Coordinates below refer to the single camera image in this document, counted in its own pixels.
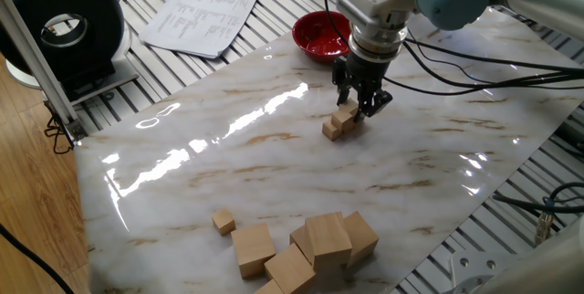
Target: black cable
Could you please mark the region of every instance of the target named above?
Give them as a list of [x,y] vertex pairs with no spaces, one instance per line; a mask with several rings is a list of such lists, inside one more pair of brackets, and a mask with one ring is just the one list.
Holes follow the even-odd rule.
[[337,32],[337,35],[339,35],[339,37],[343,41],[343,43],[345,43],[345,45],[348,47],[349,43],[347,42],[347,39],[345,39],[345,37],[343,37],[343,35],[340,34],[339,30],[335,26],[335,23],[332,21],[332,16],[330,16],[330,11],[329,11],[329,0],[325,0],[325,9],[327,10],[327,17],[328,17],[328,21],[330,22],[330,25],[335,30],[335,32]]
[[434,91],[429,91],[429,90],[425,90],[425,89],[417,89],[417,88],[414,88],[414,87],[411,87],[411,86],[408,86],[405,84],[401,84],[400,82],[397,82],[393,79],[388,79],[385,76],[383,77],[383,79],[389,81],[393,85],[397,85],[397,86],[402,87],[404,89],[410,89],[412,91],[416,91],[419,93],[430,94],[430,95],[435,95],[435,96],[456,96],[456,95],[463,95],[463,94],[477,92],[479,90],[482,90],[482,89],[467,89],[467,90],[458,91],[458,92],[434,92]]
[[576,196],[576,197],[572,197],[569,199],[555,200],[554,203],[565,204],[565,203],[573,202],[573,201],[578,200],[578,199],[584,199],[584,196]]
[[[405,40],[407,42],[415,44],[415,42],[412,39],[406,38]],[[509,66],[513,65],[516,67],[523,67],[523,68],[535,68],[535,69],[542,69],[542,70],[563,71],[563,72],[567,72],[567,73],[576,73],[576,74],[583,74],[584,73],[584,69],[582,69],[582,68],[566,68],[566,67],[559,67],[559,66],[538,65],[538,64],[532,64],[532,63],[527,63],[527,62],[519,62],[519,61],[511,61],[511,60],[503,60],[503,59],[495,59],[495,58],[481,58],[481,57],[466,55],[466,54],[460,53],[460,52],[455,52],[455,51],[452,51],[452,50],[449,50],[449,49],[446,49],[443,47],[436,47],[436,46],[433,46],[433,45],[430,45],[427,43],[423,43],[423,42],[418,42],[418,44],[423,46],[423,47],[435,49],[437,51],[447,53],[447,54],[455,56],[455,57],[468,58],[468,59],[475,60],[475,61],[482,61],[482,62],[488,62],[488,63],[494,63],[494,64],[503,64],[503,65],[509,65]]]
[[432,61],[432,62],[441,63],[441,64],[445,64],[445,65],[450,65],[450,66],[457,67],[457,68],[458,68],[460,71],[462,71],[462,73],[463,73],[465,76],[467,76],[469,79],[476,80],[476,81],[479,81],[479,82],[482,82],[482,83],[486,83],[486,84],[495,84],[495,83],[494,83],[494,82],[492,82],[492,81],[488,81],[488,80],[482,80],[482,79],[475,79],[474,77],[470,76],[470,75],[469,75],[469,74],[466,72],[466,70],[464,70],[464,68],[460,67],[459,65],[457,65],[457,64],[455,64],[455,63],[453,63],[453,62],[448,62],[448,61],[442,61],[442,60],[436,60],[436,59],[429,58],[428,56],[426,56],[426,54],[425,54],[425,53],[423,53],[423,51],[422,51],[422,47],[420,46],[420,44],[418,44],[418,40],[417,40],[417,39],[416,39],[416,37],[413,35],[413,33],[412,33],[412,31],[411,31],[410,29],[408,29],[408,33],[410,33],[410,36],[412,37],[414,44],[415,44],[415,45],[418,47],[418,50],[420,51],[420,54],[422,54],[422,57],[424,57],[426,60],[428,60],[428,61]]
[[554,191],[552,191],[551,194],[549,194],[549,199],[555,200],[556,196],[560,192],[562,192],[563,190],[569,189],[569,188],[584,188],[584,183],[573,182],[573,183],[562,184],[558,188],[554,189]]
[[53,153],[54,154],[65,154],[67,152],[72,151],[70,141],[69,141],[69,146],[67,147],[67,149],[65,151],[63,151],[63,152],[57,151],[58,137],[61,135],[64,135],[68,138],[68,136],[61,130],[61,127],[57,123],[57,119],[56,119],[55,115],[53,115],[51,117],[51,119],[48,120],[47,128],[44,130],[44,133],[45,133],[45,136],[48,138],[55,137],[55,141],[53,142]]
[[499,202],[515,205],[515,206],[521,207],[523,209],[529,208],[529,209],[534,209],[537,211],[558,213],[558,214],[584,213],[584,206],[576,206],[576,207],[545,206],[545,205],[541,205],[541,204],[533,204],[533,203],[529,203],[529,202],[516,200],[513,198],[505,197],[501,194],[493,194],[493,199],[495,199],[496,201],[499,201]]
[[497,82],[494,84],[468,84],[468,83],[459,83],[449,79],[445,79],[442,76],[438,75],[431,69],[429,69],[423,61],[418,57],[415,52],[413,52],[412,48],[409,44],[403,43],[405,48],[410,52],[412,57],[416,60],[416,62],[424,69],[430,76],[434,77],[435,79],[440,80],[442,83],[456,86],[459,88],[468,88],[468,89],[500,89],[500,88],[524,88],[528,87],[530,84],[529,82],[533,82],[534,84],[548,84],[548,83],[556,83],[559,81],[566,81],[566,80],[574,80],[574,79],[584,79],[584,77],[576,76],[573,74],[566,74],[565,72],[555,72],[545,75],[535,75],[535,76],[526,76],[518,79],[508,79],[501,82]]
[[[430,60],[432,62],[438,62],[438,63],[443,63],[443,64],[455,66],[455,67],[459,68],[464,73],[464,75],[467,76],[469,79],[472,79],[472,80],[475,80],[475,81],[479,81],[479,82],[482,82],[482,83],[486,83],[486,84],[492,84],[492,85],[498,84],[498,83],[495,83],[495,82],[492,82],[492,81],[488,81],[488,80],[475,79],[472,76],[470,76],[462,67],[460,67],[459,65],[457,65],[455,63],[429,58],[422,51],[421,43],[415,38],[415,36],[413,35],[412,31],[410,31],[410,30],[408,30],[408,31],[409,31],[410,35],[412,36],[413,43],[418,47],[418,49],[420,50],[420,53],[422,54],[422,56],[424,58],[426,58],[426,59],[428,59],[428,60]],[[422,66],[424,68],[425,65],[422,65],[422,61],[419,60],[416,57],[417,56],[414,56],[414,59],[416,59],[416,61],[418,62],[418,64],[420,64],[420,66]],[[430,71],[429,73],[430,73],[430,75],[433,75],[435,78],[439,79],[440,81],[443,81],[443,79],[444,79],[444,78],[440,77],[439,75],[437,75],[436,73],[434,73],[432,71]],[[550,77],[550,76],[551,77],[555,77],[555,76],[558,76],[558,75],[560,75],[560,73],[550,73],[550,74],[545,74],[545,75],[537,75],[535,77],[530,77],[530,78],[518,78],[518,79],[511,79],[511,80],[513,80],[513,81],[540,80],[540,77],[539,76],[541,76],[541,77]],[[450,83],[447,83],[447,84],[454,85],[454,86],[458,86],[458,87],[467,87],[467,88],[470,85],[470,84],[464,84],[464,83],[459,83],[461,85],[455,85],[453,83],[456,83],[456,82],[452,82],[451,81]],[[560,89],[560,90],[562,90],[562,89],[584,89],[584,86],[580,86],[580,87],[568,87],[568,88],[545,87],[545,86],[538,86],[538,85],[531,85],[531,84],[529,84],[528,86],[530,88],[534,88],[534,89]]]
[[12,236],[12,234],[2,224],[0,224],[0,235],[2,235],[2,237],[4,237],[13,247],[18,249],[20,253],[30,258],[39,267],[45,270],[45,272],[63,289],[65,294],[74,294],[73,290],[69,287],[65,280],[63,280],[63,278],[60,277],[59,274],[47,264],[47,262],[43,261],[42,258],[38,257],[38,255],[36,255],[33,251],[19,242],[18,239]]

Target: power cord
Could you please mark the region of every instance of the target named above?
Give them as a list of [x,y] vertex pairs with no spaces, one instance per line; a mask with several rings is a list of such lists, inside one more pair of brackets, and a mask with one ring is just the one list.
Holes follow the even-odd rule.
[[345,45],[348,47],[349,42],[347,42],[347,39],[345,39],[345,37],[343,37],[343,35],[341,35],[340,31],[337,29],[337,26],[335,26],[335,22],[332,21],[332,16],[330,16],[330,10],[329,10],[329,0],[325,0],[325,10],[327,11],[327,18],[328,18],[328,21],[330,22],[330,25],[335,30],[335,33],[337,33],[337,35],[340,37],[340,40],[343,41],[343,43],[345,43]]
[[12,236],[12,234],[2,224],[0,224],[0,235],[2,235],[2,237],[4,239],[6,239],[6,241],[8,241],[8,243],[10,243],[10,245],[12,245],[14,248],[18,249],[20,251],[20,253],[22,253],[26,257],[30,258],[39,267],[41,267],[43,270],[45,270],[45,272],[53,280],[55,280],[55,282],[63,289],[65,294],[75,294],[73,292],[73,289],[71,289],[71,287],[65,282],[65,280],[63,280],[63,278],[60,277],[59,274],[51,266],[49,266],[47,264],[47,262],[43,261],[42,258],[38,257],[38,255],[36,255],[33,251],[31,251],[26,246],[24,246],[21,242],[19,242],[18,239],[16,239],[14,236]]
[[496,201],[499,202],[503,202],[503,203],[507,203],[507,204],[511,204],[523,209],[529,209],[529,210],[536,210],[536,211],[543,211],[543,212],[548,212],[548,213],[557,213],[557,214],[572,214],[572,213],[584,213],[584,206],[575,206],[575,207],[563,207],[563,206],[554,206],[554,203],[566,203],[575,199],[584,199],[584,196],[577,196],[574,199],[570,200],[556,200],[556,196],[562,192],[563,190],[569,189],[569,188],[584,188],[584,183],[568,183],[568,184],[562,184],[561,186],[559,186],[558,188],[554,189],[554,191],[549,195],[549,197],[544,197],[544,204],[545,205],[541,205],[541,204],[534,204],[534,203],[529,203],[529,202],[524,202],[521,200],[517,200],[517,199],[513,199],[513,198],[509,198],[506,196],[503,196],[499,193],[493,194],[493,199],[495,199]]
[[[45,136],[50,138],[50,137],[55,137],[55,141],[53,142],[53,153],[54,154],[65,154],[67,152],[72,151],[73,149],[71,148],[73,146],[73,142],[71,142],[71,140],[69,139],[69,137],[67,136],[66,133],[63,132],[62,130],[62,124],[59,123],[58,120],[58,115],[56,115],[48,106],[48,102],[45,102],[45,106],[47,107],[48,111],[51,113],[51,118],[50,120],[48,120],[47,123],[47,128],[44,130]],[[60,135],[64,135],[69,143],[69,146],[67,147],[67,149],[63,152],[58,152],[57,151],[57,143],[58,143],[58,137]]]
[[580,74],[580,75],[584,74],[584,69],[582,69],[582,68],[567,68],[567,67],[560,67],[560,66],[538,65],[538,64],[528,63],[528,62],[511,61],[511,60],[503,60],[503,59],[495,59],[495,58],[482,58],[482,57],[477,57],[477,56],[470,56],[470,55],[460,53],[460,52],[455,52],[455,51],[452,51],[452,50],[449,50],[449,49],[443,48],[443,47],[433,46],[433,45],[423,43],[420,41],[418,41],[416,43],[410,38],[406,38],[405,40],[406,40],[406,42],[418,44],[422,47],[428,47],[428,48],[434,49],[436,51],[440,51],[440,52],[443,52],[443,53],[446,53],[446,54],[449,54],[449,55],[452,55],[455,57],[459,57],[459,58],[467,58],[467,59],[471,59],[471,60],[475,60],[475,61],[488,62],[488,63],[494,63],[494,64],[500,64],[500,65],[523,67],[523,68],[564,71],[567,73],[576,73],[576,74]]
[[460,71],[461,71],[461,72],[462,72],[462,73],[463,73],[465,76],[467,76],[469,79],[476,80],[476,81],[479,81],[479,82],[482,82],[482,83],[485,83],[485,84],[494,84],[494,82],[492,82],[492,81],[488,81],[488,80],[482,80],[482,79],[476,79],[476,78],[472,77],[471,75],[469,75],[469,74],[466,72],[466,70],[464,70],[464,68],[460,67],[460,65],[457,65],[457,64],[455,64],[455,63],[453,63],[453,62],[448,62],[448,61],[442,61],[442,60],[436,60],[436,59],[429,58],[428,56],[426,56],[426,54],[425,54],[425,53],[423,53],[423,51],[422,51],[422,47],[420,46],[420,44],[418,44],[418,40],[416,39],[416,37],[414,37],[414,35],[413,35],[413,33],[412,33],[412,31],[411,31],[410,29],[408,29],[408,33],[409,33],[409,34],[410,34],[410,36],[412,37],[412,40],[413,40],[414,44],[415,44],[415,45],[418,47],[418,50],[420,51],[420,54],[421,54],[421,55],[422,55],[422,57],[424,57],[426,60],[428,60],[428,61],[432,61],[432,62],[436,62],[436,63],[441,63],[441,64],[444,64],[444,65],[450,65],[450,66],[457,67],[457,68],[458,68],[458,69],[459,69],[459,70],[460,70]]

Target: stacked wooden blocks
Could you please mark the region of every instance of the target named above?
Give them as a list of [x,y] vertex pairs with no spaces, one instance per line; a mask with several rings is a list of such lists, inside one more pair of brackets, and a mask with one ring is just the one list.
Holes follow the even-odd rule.
[[359,103],[352,99],[339,106],[339,110],[333,112],[330,120],[322,124],[322,133],[331,141],[335,141],[341,135],[348,133],[361,124],[361,121],[355,123],[354,118],[359,110]]
[[[235,229],[229,211],[213,216],[224,235]],[[267,224],[231,233],[242,278],[261,275],[269,282],[255,294],[302,294],[316,283],[316,272],[339,266],[351,267],[373,253],[379,238],[355,212],[343,219],[340,212],[308,217],[290,234],[290,246],[276,254]]]

